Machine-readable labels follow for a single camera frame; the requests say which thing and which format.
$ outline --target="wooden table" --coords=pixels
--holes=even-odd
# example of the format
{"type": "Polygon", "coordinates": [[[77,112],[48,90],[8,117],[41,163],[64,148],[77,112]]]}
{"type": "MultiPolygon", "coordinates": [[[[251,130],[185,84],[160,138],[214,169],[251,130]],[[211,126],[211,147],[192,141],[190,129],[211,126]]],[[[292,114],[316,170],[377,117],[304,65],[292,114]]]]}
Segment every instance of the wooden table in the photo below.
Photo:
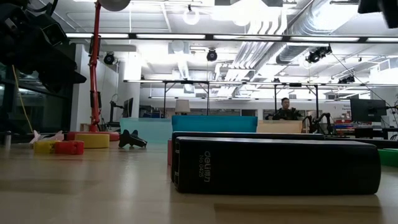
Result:
{"type": "Polygon", "coordinates": [[[383,167],[376,195],[189,195],[170,184],[166,145],[112,146],[82,156],[33,155],[25,145],[0,149],[1,223],[398,222],[398,169],[383,167]]]}

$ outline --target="yellow block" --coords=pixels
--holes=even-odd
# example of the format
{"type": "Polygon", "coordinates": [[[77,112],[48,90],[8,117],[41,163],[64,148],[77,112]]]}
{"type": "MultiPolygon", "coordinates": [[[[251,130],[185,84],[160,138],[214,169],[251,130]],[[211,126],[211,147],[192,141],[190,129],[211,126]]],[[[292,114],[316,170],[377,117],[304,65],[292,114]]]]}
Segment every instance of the yellow block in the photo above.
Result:
{"type": "Polygon", "coordinates": [[[85,142],[85,149],[109,147],[108,134],[76,134],[75,141],[85,142]]]}
{"type": "Polygon", "coordinates": [[[57,140],[37,141],[33,145],[33,150],[35,153],[54,153],[56,142],[59,141],[57,140]]]}

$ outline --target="person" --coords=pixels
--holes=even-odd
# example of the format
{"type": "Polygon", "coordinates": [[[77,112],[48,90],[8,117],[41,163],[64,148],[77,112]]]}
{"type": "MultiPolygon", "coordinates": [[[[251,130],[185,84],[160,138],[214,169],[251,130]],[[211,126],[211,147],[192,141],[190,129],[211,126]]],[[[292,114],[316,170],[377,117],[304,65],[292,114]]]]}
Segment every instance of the person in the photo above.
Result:
{"type": "Polygon", "coordinates": [[[301,114],[295,108],[289,109],[290,100],[288,98],[283,98],[281,103],[282,107],[274,114],[273,120],[299,120],[301,114]]]}

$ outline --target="red block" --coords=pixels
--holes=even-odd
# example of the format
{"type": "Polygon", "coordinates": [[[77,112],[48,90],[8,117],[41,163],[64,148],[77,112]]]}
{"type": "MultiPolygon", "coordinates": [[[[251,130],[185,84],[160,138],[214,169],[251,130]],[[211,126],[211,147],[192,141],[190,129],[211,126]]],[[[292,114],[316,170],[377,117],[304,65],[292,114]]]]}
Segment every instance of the red block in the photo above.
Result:
{"type": "Polygon", "coordinates": [[[167,142],[167,165],[172,165],[172,158],[173,158],[173,145],[172,145],[172,140],[169,139],[167,142]]]}
{"type": "Polygon", "coordinates": [[[85,151],[85,143],[82,141],[62,141],[55,143],[56,154],[82,155],[85,151]]]}

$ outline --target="yellow cable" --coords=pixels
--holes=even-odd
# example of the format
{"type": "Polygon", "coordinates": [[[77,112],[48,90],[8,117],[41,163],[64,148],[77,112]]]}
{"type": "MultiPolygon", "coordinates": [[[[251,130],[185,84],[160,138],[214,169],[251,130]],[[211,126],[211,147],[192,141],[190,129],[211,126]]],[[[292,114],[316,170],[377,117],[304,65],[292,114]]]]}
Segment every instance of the yellow cable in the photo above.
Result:
{"type": "Polygon", "coordinates": [[[27,117],[26,110],[25,110],[25,105],[24,105],[24,101],[22,100],[22,95],[21,95],[21,93],[19,92],[18,78],[17,78],[17,73],[15,72],[15,67],[14,67],[14,65],[12,65],[12,72],[14,73],[15,86],[17,87],[17,90],[18,90],[18,93],[19,93],[19,99],[21,100],[21,105],[22,105],[22,109],[24,110],[25,118],[26,118],[26,120],[27,120],[27,122],[28,122],[28,124],[29,124],[30,131],[31,131],[32,134],[33,134],[33,128],[32,128],[32,125],[30,124],[29,118],[27,117]]]}

